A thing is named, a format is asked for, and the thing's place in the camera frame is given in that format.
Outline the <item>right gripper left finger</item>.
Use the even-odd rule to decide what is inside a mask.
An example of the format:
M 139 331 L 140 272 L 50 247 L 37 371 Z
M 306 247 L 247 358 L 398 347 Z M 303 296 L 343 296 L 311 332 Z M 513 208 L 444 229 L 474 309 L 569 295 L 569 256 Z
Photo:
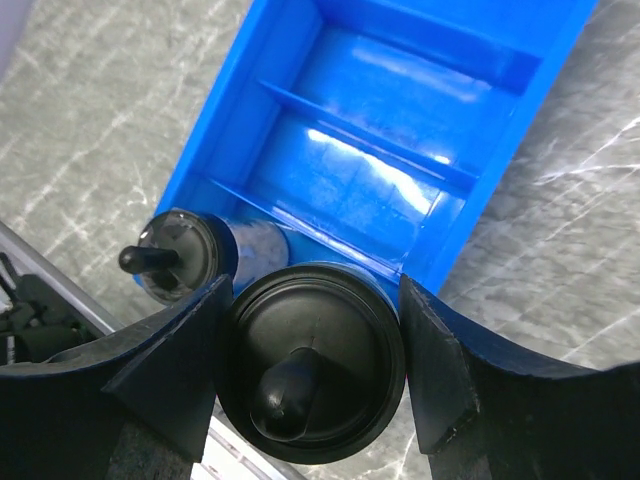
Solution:
M 215 402 L 221 276 L 178 303 L 41 363 L 1 370 L 5 479 L 187 479 Z

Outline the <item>knob lid jar white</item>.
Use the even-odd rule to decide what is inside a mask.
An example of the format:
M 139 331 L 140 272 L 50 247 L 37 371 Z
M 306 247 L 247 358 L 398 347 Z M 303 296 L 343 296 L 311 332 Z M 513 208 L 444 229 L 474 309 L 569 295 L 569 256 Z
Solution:
M 218 325 L 222 409 L 248 443 L 282 461 L 326 464 L 366 448 L 395 415 L 405 374 L 395 305 L 352 264 L 271 273 Z

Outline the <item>shaker jar white powder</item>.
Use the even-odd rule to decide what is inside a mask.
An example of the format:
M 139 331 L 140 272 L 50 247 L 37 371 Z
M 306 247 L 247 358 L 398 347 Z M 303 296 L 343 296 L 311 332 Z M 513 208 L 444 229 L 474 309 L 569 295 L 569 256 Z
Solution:
M 153 217 L 135 245 L 119 254 L 119 267 L 139 279 L 156 301 L 169 305 L 221 275 L 233 292 L 289 263 L 283 231 L 265 220 L 235 221 L 172 209 Z

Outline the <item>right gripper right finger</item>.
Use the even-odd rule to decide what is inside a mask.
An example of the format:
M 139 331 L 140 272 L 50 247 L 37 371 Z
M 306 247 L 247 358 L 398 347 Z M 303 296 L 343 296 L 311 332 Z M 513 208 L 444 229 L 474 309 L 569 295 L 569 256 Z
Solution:
M 403 277 L 400 327 L 420 452 L 435 479 L 635 479 L 639 366 L 522 347 Z

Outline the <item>blue divided plastic bin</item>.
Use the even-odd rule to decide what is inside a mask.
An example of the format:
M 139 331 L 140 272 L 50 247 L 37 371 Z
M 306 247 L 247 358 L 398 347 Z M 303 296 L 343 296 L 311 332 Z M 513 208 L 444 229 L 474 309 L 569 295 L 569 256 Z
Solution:
M 255 1 L 157 208 L 437 292 L 592 1 Z

